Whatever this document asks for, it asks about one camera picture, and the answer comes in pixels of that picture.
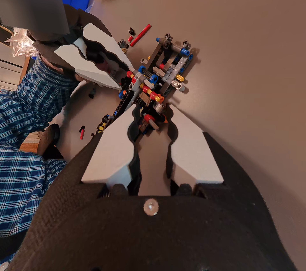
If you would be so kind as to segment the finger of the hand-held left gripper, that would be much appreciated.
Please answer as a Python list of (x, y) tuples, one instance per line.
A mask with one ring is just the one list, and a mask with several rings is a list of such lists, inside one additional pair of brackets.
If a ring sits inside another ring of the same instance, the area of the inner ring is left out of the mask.
[(132, 63), (115, 39), (94, 24), (89, 23), (83, 28), (83, 38), (97, 45), (99, 51), (103, 52), (108, 59), (116, 62), (121, 69), (134, 71)]
[(112, 76), (113, 71), (119, 71), (119, 65), (108, 59), (103, 52), (101, 53), (102, 58), (104, 62), (107, 62), (107, 66), (103, 69), (100, 63), (95, 63), (83, 57), (82, 50), (75, 44), (62, 45), (54, 53), (71, 65), (80, 77), (96, 83), (99, 86), (105, 86), (115, 90), (121, 89), (119, 83)]

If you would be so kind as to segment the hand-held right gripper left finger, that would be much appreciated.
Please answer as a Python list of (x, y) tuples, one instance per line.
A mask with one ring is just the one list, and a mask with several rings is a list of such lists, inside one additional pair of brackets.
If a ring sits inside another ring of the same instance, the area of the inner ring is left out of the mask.
[(134, 104), (103, 131), (81, 179), (83, 183), (105, 183), (109, 190), (122, 184), (130, 195), (138, 195), (142, 180), (135, 145), (139, 119), (140, 106)]

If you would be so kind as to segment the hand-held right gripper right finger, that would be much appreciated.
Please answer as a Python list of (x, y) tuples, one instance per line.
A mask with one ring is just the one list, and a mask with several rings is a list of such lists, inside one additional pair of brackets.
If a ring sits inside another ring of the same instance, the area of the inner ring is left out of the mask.
[(203, 130), (174, 105), (166, 105), (167, 134), (170, 138), (166, 175), (170, 194), (182, 184), (194, 191), (197, 184), (222, 184), (224, 178), (205, 139)]

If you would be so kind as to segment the multicoloured lego technic model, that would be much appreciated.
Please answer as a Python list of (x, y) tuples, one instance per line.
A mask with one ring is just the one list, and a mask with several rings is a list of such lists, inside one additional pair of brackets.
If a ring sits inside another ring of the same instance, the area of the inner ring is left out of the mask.
[(141, 134), (151, 129), (158, 131), (159, 123), (167, 123), (164, 100), (173, 89), (180, 92), (185, 90), (182, 74), (193, 59), (193, 54), (188, 40), (175, 44), (169, 33), (156, 38), (156, 41), (158, 45), (149, 60), (142, 58), (140, 67), (130, 69), (121, 79), (120, 103), (112, 115), (102, 118), (97, 131), (91, 133), (92, 138), (102, 133), (132, 105), (140, 107), (137, 124)]

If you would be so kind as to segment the person's left forearm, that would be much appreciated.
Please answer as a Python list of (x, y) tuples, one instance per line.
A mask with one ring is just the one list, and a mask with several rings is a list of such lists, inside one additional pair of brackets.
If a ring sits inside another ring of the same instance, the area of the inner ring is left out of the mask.
[(1, 90), (1, 153), (18, 150), (30, 133), (47, 127), (78, 84), (78, 80), (65, 77), (38, 55), (17, 90)]

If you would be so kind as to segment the long red lego axle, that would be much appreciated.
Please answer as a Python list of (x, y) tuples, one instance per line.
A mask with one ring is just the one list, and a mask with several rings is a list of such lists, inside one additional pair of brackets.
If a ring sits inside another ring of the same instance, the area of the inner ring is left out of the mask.
[(151, 29), (151, 24), (148, 24), (130, 43), (131, 47), (134, 47), (140, 39)]

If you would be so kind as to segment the crinkled clear plastic sheet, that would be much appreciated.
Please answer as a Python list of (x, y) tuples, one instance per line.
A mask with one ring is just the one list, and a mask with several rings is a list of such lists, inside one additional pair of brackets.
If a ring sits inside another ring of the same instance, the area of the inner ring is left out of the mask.
[(4, 43), (8, 43), (12, 49), (13, 57), (25, 56), (25, 57), (37, 57), (39, 52), (33, 46), (34, 41), (27, 36), (28, 30), (23, 28), (13, 28), (13, 34), (11, 38)]

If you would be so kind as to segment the blue plaid shirt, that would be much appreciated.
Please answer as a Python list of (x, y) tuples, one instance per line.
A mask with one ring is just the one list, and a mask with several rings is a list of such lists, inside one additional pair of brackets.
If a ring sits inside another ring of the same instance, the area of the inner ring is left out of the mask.
[(64, 159), (45, 161), (38, 154), (0, 146), (1, 238), (29, 228), (41, 200), (65, 166)]

